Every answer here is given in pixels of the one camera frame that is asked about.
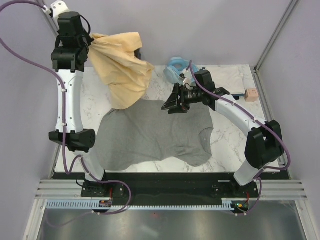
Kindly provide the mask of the black pink drawer box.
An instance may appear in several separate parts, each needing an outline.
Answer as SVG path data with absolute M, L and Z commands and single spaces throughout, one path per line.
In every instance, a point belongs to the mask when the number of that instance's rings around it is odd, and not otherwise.
M 142 59 L 141 50 L 139 48 L 134 51 L 134 56 L 139 60 Z

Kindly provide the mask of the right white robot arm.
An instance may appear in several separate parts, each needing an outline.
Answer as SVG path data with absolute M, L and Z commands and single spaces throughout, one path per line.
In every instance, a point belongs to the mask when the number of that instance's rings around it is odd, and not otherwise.
M 284 154 L 281 126 L 275 120 L 266 121 L 254 116 L 237 103 L 225 88 L 217 88 L 208 70 L 203 68 L 192 76 L 195 86 L 174 84 L 162 109 L 169 114 L 185 114 L 191 104 L 203 103 L 242 131 L 246 136 L 245 162 L 234 173 L 234 181 L 229 184 L 230 193 L 240 197 L 247 191 L 247 184 Z

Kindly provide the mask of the grey t shirt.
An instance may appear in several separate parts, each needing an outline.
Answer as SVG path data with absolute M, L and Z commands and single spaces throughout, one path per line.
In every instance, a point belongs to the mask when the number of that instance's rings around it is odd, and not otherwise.
M 131 107 L 110 110 L 101 120 L 94 150 L 108 171 L 174 157 L 193 167 L 211 157 L 210 110 L 193 104 L 188 113 L 168 114 L 161 100 L 140 99 Z

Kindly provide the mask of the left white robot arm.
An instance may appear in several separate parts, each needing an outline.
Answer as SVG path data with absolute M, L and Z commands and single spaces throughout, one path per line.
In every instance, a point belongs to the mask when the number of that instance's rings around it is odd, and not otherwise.
M 48 136 L 52 142 L 61 145 L 67 175 L 72 173 L 76 161 L 80 162 L 85 173 L 81 196 L 98 198 L 109 193 L 110 185 L 102 180 L 105 171 L 94 153 L 96 132 L 85 129 L 82 123 L 81 88 L 89 46 L 93 42 L 83 27 L 82 18 L 75 11 L 57 15 L 59 30 L 51 60 L 57 78 L 58 117 L 55 130 Z

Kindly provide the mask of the yellow t shirt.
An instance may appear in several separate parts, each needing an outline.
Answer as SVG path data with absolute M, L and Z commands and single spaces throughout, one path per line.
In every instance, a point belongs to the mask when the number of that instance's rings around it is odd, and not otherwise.
M 155 68 L 135 55 L 143 46 L 140 34 L 93 33 L 91 37 L 88 58 L 101 82 L 109 88 L 112 108 L 131 107 L 145 95 Z

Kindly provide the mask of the light blue headphones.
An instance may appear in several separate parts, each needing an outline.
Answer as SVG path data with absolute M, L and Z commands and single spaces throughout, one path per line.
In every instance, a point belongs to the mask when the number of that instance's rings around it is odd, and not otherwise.
M 180 72 L 186 70 L 190 66 L 190 61 L 183 59 L 181 57 L 173 57 L 168 62 L 166 68 L 164 69 L 163 73 L 166 80 L 171 84 L 180 84 L 179 83 L 179 75 Z M 191 78 L 191 86 L 195 86 L 195 79 L 193 78 L 192 74 L 189 72 Z

